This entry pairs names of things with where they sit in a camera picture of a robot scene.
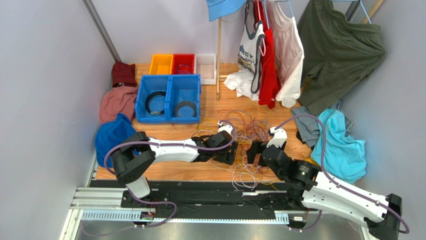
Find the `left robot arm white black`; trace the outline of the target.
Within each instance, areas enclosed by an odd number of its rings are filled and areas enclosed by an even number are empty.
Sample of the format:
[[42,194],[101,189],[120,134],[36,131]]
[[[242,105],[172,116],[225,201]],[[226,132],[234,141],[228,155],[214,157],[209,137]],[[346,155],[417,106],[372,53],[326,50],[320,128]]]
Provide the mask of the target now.
[[227,130],[213,135],[194,136],[186,140],[158,140],[138,131],[107,154],[119,184],[125,185],[137,198],[151,193],[144,173],[157,163],[182,161],[186,163],[213,160],[233,165],[238,143]]

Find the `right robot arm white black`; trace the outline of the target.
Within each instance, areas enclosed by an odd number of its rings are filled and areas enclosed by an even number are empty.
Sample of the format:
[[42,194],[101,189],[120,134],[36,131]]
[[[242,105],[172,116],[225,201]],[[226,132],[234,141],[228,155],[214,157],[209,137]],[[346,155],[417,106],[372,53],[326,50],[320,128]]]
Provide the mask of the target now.
[[367,228],[378,240],[396,240],[399,237],[402,198],[371,193],[331,174],[306,160],[293,160],[283,147],[255,140],[246,151],[247,162],[253,164],[257,156],[263,167],[289,185],[286,198],[289,204],[321,210],[350,220]]

